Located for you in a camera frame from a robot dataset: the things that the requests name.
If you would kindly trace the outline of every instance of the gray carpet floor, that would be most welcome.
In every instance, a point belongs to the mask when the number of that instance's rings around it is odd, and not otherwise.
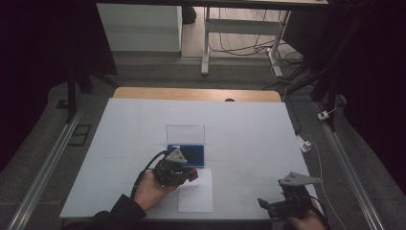
[[[247,64],[244,61],[229,63],[213,60],[212,63],[207,78],[200,76],[200,65],[196,61],[119,65],[119,76],[111,78],[121,86],[254,90],[261,90],[265,85],[276,81],[272,78],[270,64],[266,61]],[[285,67],[283,71],[288,74],[293,71],[293,68]],[[110,85],[94,77],[91,79],[95,89],[88,96],[89,101],[78,124],[81,128],[89,128],[88,138],[84,140],[82,136],[78,136],[70,139],[70,145],[63,152],[26,229],[60,229],[68,222],[60,219],[59,213],[76,179],[107,101],[114,93],[114,88]],[[332,229],[370,229],[335,157],[322,124],[317,119],[318,110],[309,98],[310,92],[311,88],[304,88],[283,99],[295,130],[305,140],[315,144],[311,151],[304,153],[304,160],[310,174],[317,177],[321,175],[317,150],[320,153],[327,196],[323,193],[321,186],[316,186],[316,191],[318,197],[327,206]],[[83,97],[85,95],[78,93],[79,100]],[[63,130],[67,111],[56,108],[56,105],[66,98],[65,84],[56,86],[50,91],[49,103],[41,119],[10,164],[0,174],[0,229],[5,229],[9,225],[44,159]],[[321,108],[325,107],[323,103],[317,103],[317,105]],[[404,229],[406,226],[405,195],[398,189],[373,151],[347,122],[341,103],[335,113],[336,133],[381,216],[384,226],[386,229]],[[252,229],[249,225],[223,226],[223,228]],[[280,223],[274,224],[273,229],[281,228]],[[201,224],[190,229],[213,229],[213,227]]]

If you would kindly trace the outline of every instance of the white connector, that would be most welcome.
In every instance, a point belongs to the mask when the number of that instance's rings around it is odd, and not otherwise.
[[[317,114],[317,116],[319,116],[319,119],[321,121],[323,121],[324,119],[328,118],[328,113],[326,111],[324,111],[324,112],[321,112],[321,113]]]
[[[304,141],[301,136],[297,135],[298,138],[298,143],[299,143],[299,148],[301,148],[302,152],[307,152],[311,150],[311,143],[308,141]]]

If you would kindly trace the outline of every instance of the white tabletop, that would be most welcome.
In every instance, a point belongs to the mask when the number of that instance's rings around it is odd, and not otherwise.
[[[129,196],[138,173],[167,147],[166,125],[205,126],[213,211],[179,213],[175,191],[148,219],[269,219],[257,198],[282,201],[278,179],[308,175],[284,103],[110,99],[60,216],[93,217]]]

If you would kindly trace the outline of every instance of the sheet of paper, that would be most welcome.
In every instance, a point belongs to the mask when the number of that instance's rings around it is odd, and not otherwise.
[[[197,170],[199,177],[179,187],[178,212],[207,213],[213,211],[212,169]]]

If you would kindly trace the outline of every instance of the table leg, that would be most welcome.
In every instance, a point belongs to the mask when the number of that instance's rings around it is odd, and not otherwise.
[[[278,64],[277,52],[278,52],[278,46],[279,46],[279,44],[281,42],[282,34],[283,34],[283,31],[284,31],[284,27],[286,26],[286,22],[287,22],[287,18],[289,17],[289,14],[290,14],[290,11],[287,11],[284,14],[284,17],[282,18],[282,21],[280,22],[278,32],[275,35],[275,41],[274,41],[274,44],[272,46],[272,49],[267,50],[269,59],[271,60],[273,71],[274,71],[275,76],[277,78],[280,78],[280,77],[283,76],[281,67]]]
[[[209,74],[209,27],[210,27],[210,8],[208,7],[206,10],[204,22],[204,45],[203,45],[202,69],[201,69],[202,76],[207,76]]]

